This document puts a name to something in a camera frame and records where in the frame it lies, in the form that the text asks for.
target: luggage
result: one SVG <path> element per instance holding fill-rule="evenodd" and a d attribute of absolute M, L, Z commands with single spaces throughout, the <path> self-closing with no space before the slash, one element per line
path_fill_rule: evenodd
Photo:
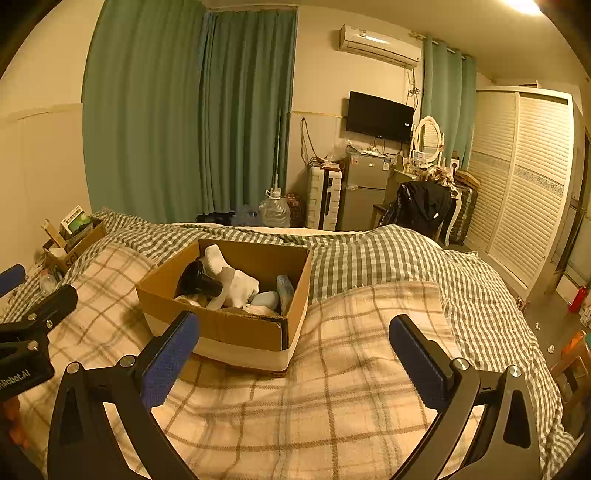
<path fill-rule="evenodd" d="M 449 235 L 449 242 L 451 244 L 463 245 L 464 239 L 466 238 L 466 234 L 468 232 L 468 227 L 470 226 L 470 221 L 472 220 L 474 207 L 476 206 L 478 192 L 469 186 L 464 185 L 463 183 L 459 183 L 458 181 L 455 183 L 455 187 L 462 194 L 462 208 L 460 209 L 460 213 L 457 216 L 456 222 L 452 226 L 452 231 Z M 447 232 L 447 227 L 452 221 L 455 210 L 456 201 L 453 200 L 452 206 L 447 213 L 445 221 L 443 222 L 441 236 L 443 236 L 443 232 Z"/>

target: wooden stool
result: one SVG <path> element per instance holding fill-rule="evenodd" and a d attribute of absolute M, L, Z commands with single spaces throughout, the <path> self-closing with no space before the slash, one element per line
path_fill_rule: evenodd
<path fill-rule="evenodd" d="M 571 389 L 570 398 L 565 398 L 561 390 L 564 417 L 591 392 L 591 349 L 583 337 L 576 346 L 550 369 L 552 378 L 558 383 L 564 374 Z"/>

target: green gingham sheet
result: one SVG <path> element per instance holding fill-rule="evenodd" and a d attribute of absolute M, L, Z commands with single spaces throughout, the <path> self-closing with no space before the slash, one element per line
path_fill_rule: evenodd
<path fill-rule="evenodd" d="M 534 334 L 500 276 L 476 254 L 444 251 L 418 233 L 392 225 L 353 235 L 296 236 L 223 226 L 155 225 L 108 209 L 95 216 L 104 221 L 108 234 L 76 261 L 63 283 L 75 282 L 114 243 L 160 264 L 197 238 L 311 248 L 311 306 L 363 286 L 435 283 L 443 314 L 465 358 L 479 369 L 503 371 L 515 364 L 524 370 L 536 412 L 544 478 L 551 478 L 574 449 L 574 439 L 560 423 L 560 395 Z M 37 273 L 14 291 L 4 321 L 20 319 L 41 298 Z"/>

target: sliding wardrobe door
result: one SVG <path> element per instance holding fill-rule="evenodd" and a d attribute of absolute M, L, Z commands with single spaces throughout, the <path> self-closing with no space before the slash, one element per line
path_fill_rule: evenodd
<path fill-rule="evenodd" d="M 466 244 L 486 251 L 505 195 L 515 143 L 515 93 L 478 92 L 468 171 L 482 181 Z"/>
<path fill-rule="evenodd" d="M 529 293 L 564 217 L 573 158 L 573 108 L 569 101 L 518 93 L 515 163 L 490 256 Z"/>

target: white suitcase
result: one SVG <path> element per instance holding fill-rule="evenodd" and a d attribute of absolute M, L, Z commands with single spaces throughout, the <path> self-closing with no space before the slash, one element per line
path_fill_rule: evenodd
<path fill-rule="evenodd" d="M 342 173 L 310 167 L 306 227 L 335 231 Z"/>

